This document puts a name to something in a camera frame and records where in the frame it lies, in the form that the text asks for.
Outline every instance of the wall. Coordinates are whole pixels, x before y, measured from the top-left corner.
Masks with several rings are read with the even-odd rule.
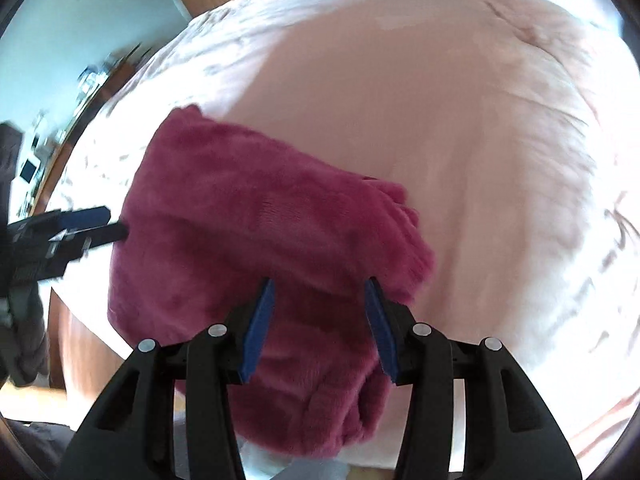
[[[0,38],[0,121],[29,134],[43,109],[51,126],[65,126],[87,65],[140,41],[161,46],[187,22],[176,0],[25,0]]]

